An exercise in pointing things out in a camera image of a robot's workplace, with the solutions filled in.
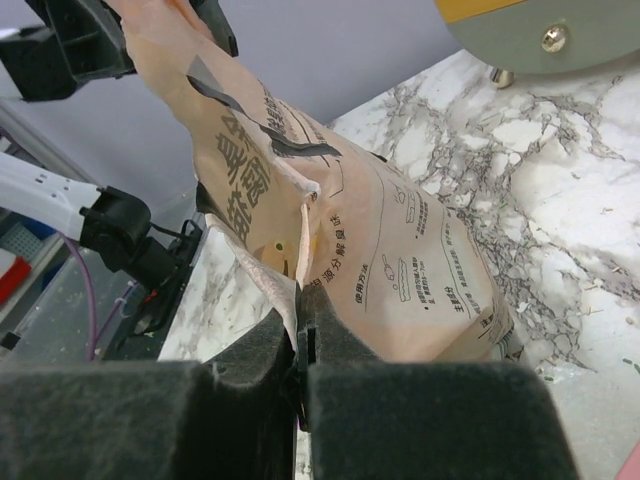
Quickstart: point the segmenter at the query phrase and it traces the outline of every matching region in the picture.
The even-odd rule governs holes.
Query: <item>white marble table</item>
[[[611,479],[640,439],[640,56],[503,91],[486,69],[460,52],[332,128],[459,208],[584,477]],[[212,234],[161,358],[208,359],[268,309]]]

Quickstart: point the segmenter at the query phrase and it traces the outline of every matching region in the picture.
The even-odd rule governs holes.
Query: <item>gray wall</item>
[[[0,0],[0,28],[36,20]],[[239,60],[274,95],[327,122],[458,50],[433,0],[222,0]],[[10,105],[97,182],[153,207],[193,185],[190,140],[136,77],[69,100]]]

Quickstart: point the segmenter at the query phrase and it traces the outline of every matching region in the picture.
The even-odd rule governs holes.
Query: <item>kraft paper bag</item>
[[[282,315],[322,285],[383,360],[504,356],[513,322],[468,230],[402,173],[274,98],[187,0],[108,0],[146,85],[193,139],[208,223]]]

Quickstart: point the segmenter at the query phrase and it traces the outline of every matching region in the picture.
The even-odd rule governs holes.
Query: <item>yellow edge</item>
[[[435,0],[440,15],[446,23],[459,22],[467,18],[493,12],[501,8],[523,3],[526,0]]]

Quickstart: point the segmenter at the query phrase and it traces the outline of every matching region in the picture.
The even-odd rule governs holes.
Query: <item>cable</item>
[[[193,227],[197,227],[196,223],[193,220],[185,220],[182,223],[182,228],[180,229],[180,233],[174,232],[173,230],[169,230],[168,228],[163,228],[155,223],[151,223],[151,226],[160,233],[164,233],[165,235],[169,235],[170,237],[179,238],[184,240],[188,237],[187,235],[187,227],[191,225]]]
[[[80,254],[80,250],[76,246],[75,242],[71,241],[64,235],[60,234],[62,241],[65,243],[71,255],[78,262],[80,272],[82,273],[82,279],[84,280],[84,286],[87,291],[87,303],[89,305],[89,340],[87,342],[87,354],[86,358],[88,362],[93,361],[96,356],[96,338],[98,330],[98,310],[96,307],[96,292],[93,289],[93,283],[91,282],[91,276],[89,275],[89,269],[87,264]]]
[[[98,334],[96,335],[96,341],[95,341],[96,345],[98,344],[98,342],[102,338],[102,335],[104,335],[104,332],[107,331],[107,328],[109,328],[109,324],[115,318],[116,313],[118,313],[118,311],[120,311],[120,315],[123,316],[122,315],[122,308],[127,303],[127,300],[128,300],[127,297],[131,294],[133,289],[136,288],[137,286],[138,286],[137,282],[133,282],[133,281],[127,282],[127,288],[122,293],[122,296],[115,299],[115,301],[113,302],[113,307],[111,308],[111,311],[107,315],[107,319],[104,321],[104,324],[102,325],[102,327],[98,331]]]

